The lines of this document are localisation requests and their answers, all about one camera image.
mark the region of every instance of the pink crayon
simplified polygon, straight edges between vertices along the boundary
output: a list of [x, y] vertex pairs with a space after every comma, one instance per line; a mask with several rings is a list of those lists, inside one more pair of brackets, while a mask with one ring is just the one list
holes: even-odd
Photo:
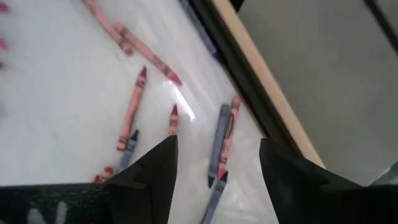
[[119, 44], [126, 55], [132, 55], [132, 44], [126, 40], [116, 29], [114, 24], [105, 16], [105, 13], [99, 7], [96, 7], [93, 0], [82, 0], [91, 11], [96, 20], [104, 27], [110, 36]]
[[178, 75], [166, 65], [157, 55], [155, 55], [146, 44], [144, 44], [138, 37], [132, 34], [126, 27], [120, 23], [115, 23], [116, 30], [127, 40], [129, 40], [133, 46], [157, 69], [159, 69], [167, 78], [173, 82], [182, 85]]
[[231, 114], [229, 116], [228, 127], [225, 132], [223, 149], [220, 154], [220, 162], [218, 163], [218, 178], [222, 178], [226, 171], [226, 161], [228, 160], [229, 148], [232, 143], [232, 136], [234, 134], [234, 128], [236, 123], [236, 118], [238, 117], [239, 106], [241, 104], [241, 99], [239, 96], [234, 96], [231, 103]]
[[144, 67], [141, 70], [140, 75], [136, 81], [136, 87], [132, 91], [129, 108], [124, 117], [123, 128], [119, 133], [119, 141], [116, 146], [118, 151], [125, 151], [127, 143], [130, 139], [131, 124], [134, 120], [134, 116], [138, 110], [139, 103], [141, 102], [142, 92], [144, 91], [145, 83], [147, 81], [147, 68]]
[[7, 49], [6, 42], [2, 39], [0, 39], [0, 49], [4, 49], [4, 50]]
[[177, 105], [174, 104], [172, 114], [170, 115], [169, 135], [177, 134], [177, 126], [178, 126], [178, 109]]
[[114, 174], [113, 168], [112, 167], [105, 167], [104, 171], [101, 173], [101, 175], [95, 175], [94, 177], [94, 184], [102, 184], [103, 182], [107, 181], [110, 179]]
[[6, 3], [0, 2], [0, 12], [9, 12], [9, 11], [10, 11], [10, 9], [6, 5]]

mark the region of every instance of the gray floor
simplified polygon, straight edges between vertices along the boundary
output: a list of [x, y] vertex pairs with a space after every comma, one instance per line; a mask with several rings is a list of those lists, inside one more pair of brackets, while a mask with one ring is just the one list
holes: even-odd
[[239, 15], [329, 170], [368, 185], [398, 160], [398, 58], [362, 0], [247, 0]]

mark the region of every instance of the white surface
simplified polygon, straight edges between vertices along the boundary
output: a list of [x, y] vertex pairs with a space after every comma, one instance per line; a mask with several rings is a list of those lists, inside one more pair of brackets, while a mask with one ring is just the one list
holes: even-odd
[[[119, 130], [143, 65], [148, 82], [134, 127], [133, 160], [166, 137], [178, 104], [178, 176], [169, 223], [199, 223], [211, 190], [207, 169], [222, 103], [235, 94], [177, 0], [97, 2], [182, 79], [176, 87], [136, 52], [127, 57], [77, 0], [8, 1], [0, 36], [0, 185], [91, 182], [117, 165]], [[261, 134], [242, 106], [230, 175], [212, 223], [277, 223], [258, 158]]]

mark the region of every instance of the black frame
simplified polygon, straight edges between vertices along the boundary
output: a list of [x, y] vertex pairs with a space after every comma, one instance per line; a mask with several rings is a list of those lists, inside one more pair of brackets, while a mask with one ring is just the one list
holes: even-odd
[[210, 38], [223, 56], [224, 65], [246, 106], [267, 138], [302, 155], [238, 43], [222, 20], [212, 0], [191, 0]]
[[394, 32], [390, 22], [388, 21], [386, 15], [383, 13], [381, 8], [379, 7], [377, 0], [364, 0], [365, 4], [372, 12], [375, 20], [379, 24], [383, 33], [386, 35], [387, 40], [390, 42], [391, 47], [394, 49], [395, 53], [398, 56], [398, 37]]

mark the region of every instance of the black plastic piece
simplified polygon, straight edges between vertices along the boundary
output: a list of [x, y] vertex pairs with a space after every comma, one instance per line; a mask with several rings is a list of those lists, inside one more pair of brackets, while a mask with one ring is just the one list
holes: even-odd
[[398, 180], [398, 161], [395, 162], [385, 174], [383, 174], [380, 178], [375, 180], [372, 183], [372, 185], [396, 184], [397, 180]]
[[263, 139], [260, 162], [280, 224], [396, 223], [398, 186], [361, 187]]
[[0, 221], [26, 224], [29, 210], [36, 208], [46, 223], [54, 223], [58, 203], [65, 202], [66, 223], [166, 224], [177, 159], [177, 137], [169, 136], [103, 185], [0, 187]]

